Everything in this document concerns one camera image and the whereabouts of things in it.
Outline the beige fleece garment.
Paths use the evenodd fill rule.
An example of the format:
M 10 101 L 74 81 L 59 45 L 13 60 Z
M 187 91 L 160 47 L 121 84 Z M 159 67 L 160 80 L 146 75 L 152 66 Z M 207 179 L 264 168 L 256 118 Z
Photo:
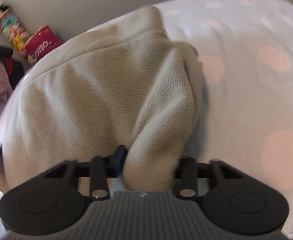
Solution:
M 123 145 L 128 189 L 170 189 L 202 89 L 196 49 L 168 39 L 156 7 L 72 38 L 10 97 L 2 141 L 8 187 L 66 159 L 89 161 Z

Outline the polka dot bed sheet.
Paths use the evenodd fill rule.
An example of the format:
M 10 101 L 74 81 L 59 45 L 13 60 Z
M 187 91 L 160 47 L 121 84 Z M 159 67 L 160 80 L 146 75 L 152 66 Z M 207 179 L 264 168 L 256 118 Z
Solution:
M 293 236 L 293 5 L 172 0 L 153 7 L 168 39 L 196 49 L 202 70 L 200 111 L 181 155 L 223 160 L 279 190 L 290 206 L 283 232 Z M 9 189 L 1 160 L 0 198 Z

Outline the red Lotso bag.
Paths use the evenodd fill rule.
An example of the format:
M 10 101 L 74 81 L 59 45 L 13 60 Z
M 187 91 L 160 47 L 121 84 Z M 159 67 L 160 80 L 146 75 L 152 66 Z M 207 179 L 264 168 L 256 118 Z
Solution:
M 46 25 L 41 27 L 25 44 L 25 52 L 29 64 L 35 64 L 52 50 L 63 44 L 60 37 Z

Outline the pile of clothes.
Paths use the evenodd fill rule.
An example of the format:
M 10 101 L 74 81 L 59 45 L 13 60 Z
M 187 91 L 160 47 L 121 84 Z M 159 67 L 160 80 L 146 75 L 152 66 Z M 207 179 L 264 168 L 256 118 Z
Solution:
M 0 46 L 0 99 L 9 99 L 24 74 L 22 63 L 13 58 L 13 50 Z

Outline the stuffed toy column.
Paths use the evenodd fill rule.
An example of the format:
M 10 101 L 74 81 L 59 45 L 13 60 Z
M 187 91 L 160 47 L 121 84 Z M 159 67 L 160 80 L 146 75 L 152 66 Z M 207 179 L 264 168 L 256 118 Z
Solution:
M 22 57 L 27 57 L 25 45 L 31 35 L 3 0 L 0 0 L 0 32 Z

